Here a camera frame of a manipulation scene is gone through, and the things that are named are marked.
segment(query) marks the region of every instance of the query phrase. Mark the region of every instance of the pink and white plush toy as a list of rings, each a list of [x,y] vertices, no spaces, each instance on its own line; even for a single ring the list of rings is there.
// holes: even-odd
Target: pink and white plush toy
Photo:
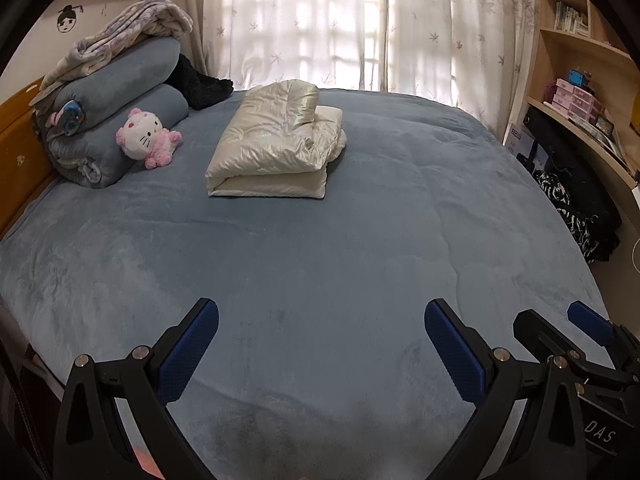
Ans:
[[[125,155],[134,160],[144,159],[145,168],[152,170],[171,162],[182,134],[163,128],[160,119],[151,112],[133,108],[127,124],[116,132],[116,142]]]

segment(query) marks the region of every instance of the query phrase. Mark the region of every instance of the blue bedspread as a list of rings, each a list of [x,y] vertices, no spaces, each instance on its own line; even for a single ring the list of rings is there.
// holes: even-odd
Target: blue bedspread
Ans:
[[[604,314],[562,219],[460,110],[398,94],[321,91],[349,137],[324,200],[210,198],[204,172],[241,94],[175,129],[166,168],[106,189],[62,182],[0,244],[0,295],[64,380],[73,358],[152,344],[201,296],[220,329],[170,411],[218,478],[423,479],[464,426],[427,338],[445,298],[490,346],[533,308]]]

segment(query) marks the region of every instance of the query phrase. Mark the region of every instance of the blue gripper pad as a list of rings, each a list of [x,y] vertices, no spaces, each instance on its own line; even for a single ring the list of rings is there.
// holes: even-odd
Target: blue gripper pad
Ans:
[[[156,397],[163,404],[180,399],[200,359],[218,331],[218,306],[209,300],[158,368]]]
[[[424,311],[424,328],[458,393],[476,406],[486,397],[486,374],[478,358],[435,301]]]
[[[574,301],[566,313],[569,321],[600,346],[607,346],[613,342],[613,327],[609,321],[583,302]]]

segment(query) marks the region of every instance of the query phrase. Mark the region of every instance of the black furry cloth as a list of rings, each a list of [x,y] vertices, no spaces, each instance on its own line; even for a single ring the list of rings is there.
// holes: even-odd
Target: black furry cloth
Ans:
[[[201,74],[183,54],[180,54],[178,64],[165,82],[184,95],[194,110],[224,101],[234,90],[233,81]]]

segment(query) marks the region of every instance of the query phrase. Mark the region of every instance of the headboard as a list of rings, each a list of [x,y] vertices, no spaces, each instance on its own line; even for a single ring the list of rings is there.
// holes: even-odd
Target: headboard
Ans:
[[[0,237],[57,173],[31,127],[38,79],[0,105]]]

